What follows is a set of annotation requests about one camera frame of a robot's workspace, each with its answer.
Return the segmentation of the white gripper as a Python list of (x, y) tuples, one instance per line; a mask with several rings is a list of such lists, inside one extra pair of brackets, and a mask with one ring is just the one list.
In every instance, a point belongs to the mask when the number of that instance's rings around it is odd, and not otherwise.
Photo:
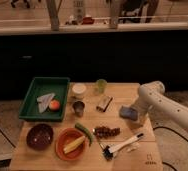
[(131, 107), (137, 111), (138, 114), (138, 121), (137, 124), (140, 127), (143, 127), (145, 124), (145, 121), (147, 119), (147, 112), (148, 109), (151, 107), (149, 103), (146, 101), (142, 100), (141, 98), (138, 98), (135, 100), (135, 102), (131, 105)]

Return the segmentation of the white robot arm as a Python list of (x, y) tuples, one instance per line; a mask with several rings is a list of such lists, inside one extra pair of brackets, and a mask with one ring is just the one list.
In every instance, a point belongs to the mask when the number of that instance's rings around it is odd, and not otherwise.
[(165, 97), (165, 86), (161, 81), (142, 84), (137, 92), (138, 98), (131, 107), (137, 111), (138, 117), (146, 115), (150, 107), (155, 107), (188, 132), (188, 107)]

